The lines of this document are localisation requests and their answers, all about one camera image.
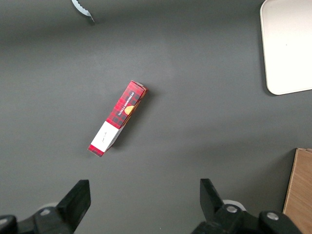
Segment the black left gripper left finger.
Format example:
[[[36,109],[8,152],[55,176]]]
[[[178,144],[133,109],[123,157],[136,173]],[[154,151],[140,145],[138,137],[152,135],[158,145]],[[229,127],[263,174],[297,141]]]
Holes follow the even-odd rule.
[[[56,206],[39,209],[25,220],[0,216],[2,234],[73,234],[91,205],[90,184],[79,180]]]

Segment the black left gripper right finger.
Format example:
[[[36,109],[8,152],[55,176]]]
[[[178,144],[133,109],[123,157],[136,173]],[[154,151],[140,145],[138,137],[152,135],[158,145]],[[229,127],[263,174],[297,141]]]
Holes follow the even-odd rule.
[[[240,204],[221,199],[211,180],[200,180],[200,206],[205,216],[194,234],[300,234],[291,219],[277,211],[249,214]]]

